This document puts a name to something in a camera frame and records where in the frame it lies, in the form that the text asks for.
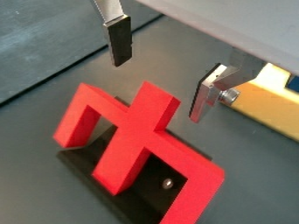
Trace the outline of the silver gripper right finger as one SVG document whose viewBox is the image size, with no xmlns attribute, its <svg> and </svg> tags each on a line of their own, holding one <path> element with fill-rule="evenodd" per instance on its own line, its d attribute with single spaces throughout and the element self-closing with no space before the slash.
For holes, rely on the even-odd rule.
<svg viewBox="0 0 299 224">
<path fill-rule="evenodd" d="M 216 102 L 232 104 L 240 94 L 235 87 L 253 81 L 266 64 L 257 56 L 232 49 L 228 64 L 218 63 L 199 81 L 190 110 L 190 118 L 195 123 Z"/>
</svg>

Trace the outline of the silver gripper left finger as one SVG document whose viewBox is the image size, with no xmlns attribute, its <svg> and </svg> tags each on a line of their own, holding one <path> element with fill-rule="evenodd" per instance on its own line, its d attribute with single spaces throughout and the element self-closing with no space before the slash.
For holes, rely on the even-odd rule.
<svg viewBox="0 0 299 224">
<path fill-rule="evenodd" d="M 131 17 L 119 0 L 91 0 L 100 16 L 112 64 L 122 66 L 132 58 Z"/>
</svg>

